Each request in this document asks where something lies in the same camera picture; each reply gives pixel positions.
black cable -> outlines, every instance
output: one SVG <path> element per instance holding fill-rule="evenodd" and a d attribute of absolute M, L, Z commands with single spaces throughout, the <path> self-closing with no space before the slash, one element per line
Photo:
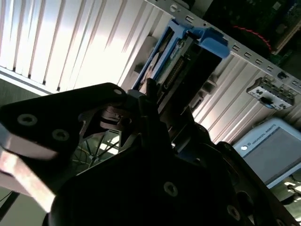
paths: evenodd
<path fill-rule="evenodd" d="M 111 150 L 112 148 L 114 148 L 117 144 L 119 143 L 119 141 L 117 141 L 116 143 L 114 143 L 112 146 L 110 146 L 108 149 L 104 150 L 102 153 L 100 153 L 97 158 L 100 158 L 101 156 L 103 156 L 105 153 L 107 153 L 109 150 Z"/>
<path fill-rule="evenodd" d="M 96 148 L 95 156 L 93 156 L 93 158 L 92 158 L 92 160 L 91 160 L 91 162 L 90 162 L 88 168 L 92 167 L 93 164 L 95 163 L 95 161 L 96 161 L 96 159 L 97 159 L 97 154 L 98 154 L 98 152 L 99 152 L 100 145 L 101 145 L 102 142 L 103 142 L 104 136 L 105 136 L 105 135 L 103 135 L 103 136 L 100 138 L 99 143 L 98 143 L 97 148 Z"/>
<path fill-rule="evenodd" d="M 0 202 L 3 201 L 6 197 L 8 197 L 10 194 L 12 194 L 12 191 L 11 191 L 10 193 L 8 193 L 7 195 L 5 195 L 5 196 L 0 200 Z"/>
<path fill-rule="evenodd" d="M 10 192 L 7 195 L 8 198 L 4 201 L 4 203 L 0 207 L 0 222 L 5 217 L 5 215 L 7 214 L 7 212 L 10 210 L 11 206 L 15 203 L 16 199 L 19 197 L 19 194 L 20 193 L 17 193 L 17 192 Z"/>
<path fill-rule="evenodd" d="M 89 154 L 90 154 L 91 156 L 93 156 L 93 155 L 92 155 L 91 148 L 90 148 L 90 145 L 89 145 L 88 141 L 86 140 L 86 141 L 85 141 L 85 143 L 86 143 L 87 150 L 88 150 Z"/>
<path fill-rule="evenodd" d="M 293 181 L 295 181 L 295 182 L 301 183 L 301 181 L 296 180 L 296 178 L 295 178 L 292 174 L 290 175 L 290 178 L 291 178 Z"/>

